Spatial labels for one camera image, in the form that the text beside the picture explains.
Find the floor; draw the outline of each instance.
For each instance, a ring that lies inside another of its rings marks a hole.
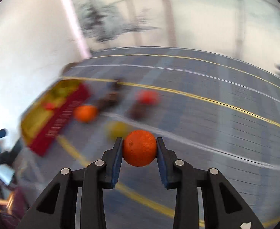
[[[63,167],[80,169],[100,159],[113,146],[104,128],[119,120],[163,137],[168,149],[195,168],[218,168],[266,228],[276,224],[280,217],[279,78],[221,55],[166,47],[99,51],[66,76],[83,77],[95,94],[93,99],[107,92],[105,79],[124,77],[135,86],[126,86],[123,102],[95,123],[72,121],[64,128],[63,140],[36,160],[45,184]],[[161,87],[162,102],[149,118],[131,121],[126,111],[141,85]],[[142,168],[123,161],[119,182],[114,190],[104,191],[108,228],[172,227],[176,193],[164,189],[156,161]],[[139,195],[142,204],[137,202]]]

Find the orange fruit held by gripper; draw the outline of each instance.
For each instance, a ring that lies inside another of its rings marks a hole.
[[[98,109],[92,105],[79,106],[74,110],[74,118],[80,122],[93,121],[98,115]]]
[[[157,154],[155,136],[144,130],[135,130],[127,135],[123,145],[124,160],[132,166],[150,164]]]

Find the white wall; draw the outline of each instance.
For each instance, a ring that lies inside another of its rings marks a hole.
[[[62,0],[0,3],[0,129],[4,147],[19,138],[20,115],[56,80],[64,65],[83,57]]]
[[[126,21],[130,18],[125,0],[103,0],[118,7]],[[136,16],[148,8],[150,26],[157,30],[124,33],[117,39],[97,43],[87,38],[94,50],[138,45],[170,46],[165,3],[162,0],[131,0]],[[239,57],[275,73],[280,63],[280,4],[277,0],[170,0],[176,46]]]

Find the red box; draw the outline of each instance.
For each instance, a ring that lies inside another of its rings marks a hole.
[[[50,93],[52,93],[53,89],[55,89],[56,85],[54,85],[52,88],[49,89],[45,94],[43,94],[37,101],[35,102],[33,106],[35,108],[30,107],[27,111],[27,113],[23,116],[23,120],[21,122],[21,131],[23,135],[23,140],[25,141],[26,145],[35,153],[37,153],[40,156],[43,156],[46,151],[48,150],[49,146],[53,142],[54,138],[58,135],[60,130],[70,121],[71,116],[73,115],[73,111],[76,107],[80,106],[84,103],[89,97],[90,93],[87,87],[79,81],[78,89],[70,93],[66,99],[65,102],[57,107],[52,115],[48,115],[49,118],[43,121],[45,123],[43,126],[42,124],[38,124],[39,129],[38,133],[34,133],[34,136],[29,136],[26,134],[27,129],[26,128],[26,119],[30,121],[29,117],[32,116],[32,118],[35,118],[35,113],[47,113],[46,111],[43,111],[42,106],[45,102],[44,98],[49,96]]]

